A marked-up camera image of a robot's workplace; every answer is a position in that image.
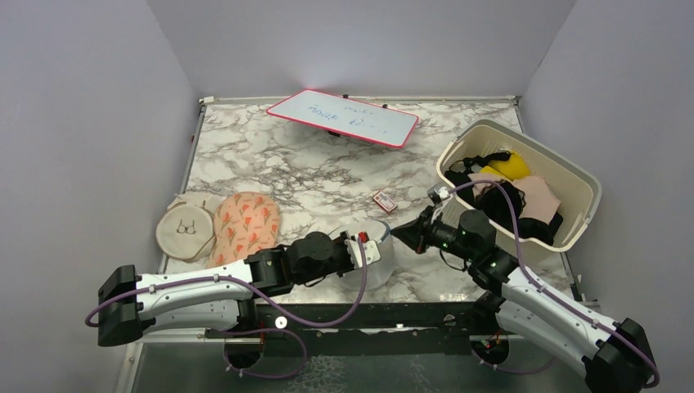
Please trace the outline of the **white mesh laundry bag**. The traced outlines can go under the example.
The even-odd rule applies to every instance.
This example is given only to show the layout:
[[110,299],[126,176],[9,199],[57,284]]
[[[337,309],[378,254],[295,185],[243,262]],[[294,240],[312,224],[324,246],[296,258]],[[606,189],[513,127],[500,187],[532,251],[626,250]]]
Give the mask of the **white mesh laundry bag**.
[[380,220],[366,220],[344,224],[330,233],[332,240],[338,240],[345,234],[342,243],[346,246],[348,257],[353,262],[354,270],[345,273],[339,279],[344,289],[357,291],[362,286],[362,267],[367,267],[366,291],[372,291],[384,285],[394,272],[394,244],[390,226]]

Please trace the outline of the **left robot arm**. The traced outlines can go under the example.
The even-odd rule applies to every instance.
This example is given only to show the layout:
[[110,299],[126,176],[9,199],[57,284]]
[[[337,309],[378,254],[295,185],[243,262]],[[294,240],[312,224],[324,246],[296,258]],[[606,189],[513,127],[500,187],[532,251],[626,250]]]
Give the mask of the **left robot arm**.
[[312,232],[289,246],[263,249],[213,269],[140,274],[134,265],[123,265],[101,285],[98,305],[85,323],[97,329],[101,347],[129,344],[157,330],[193,327],[231,329],[243,337],[256,329],[258,316],[245,305],[225,314],[226,301],[270,301],[331,274],[367,275],[380,258],[377,243],[366,233],[331,238]]

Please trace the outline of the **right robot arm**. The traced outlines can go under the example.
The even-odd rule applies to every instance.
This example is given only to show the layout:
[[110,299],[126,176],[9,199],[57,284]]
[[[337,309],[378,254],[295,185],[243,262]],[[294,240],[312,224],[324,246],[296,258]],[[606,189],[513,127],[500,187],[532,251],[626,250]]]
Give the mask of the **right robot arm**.
[[639,392],[659,383],[639,323],[617,322],[547,284],[496,246],[496,230],[483,212],[463,212],[457,226],[433,213],[426,207],[392,234],[417,254],[436,247],[466,261],[467,273],[490,301],[472,311],[479,331],[500,327],[532,341],[572,367],[592,392]]

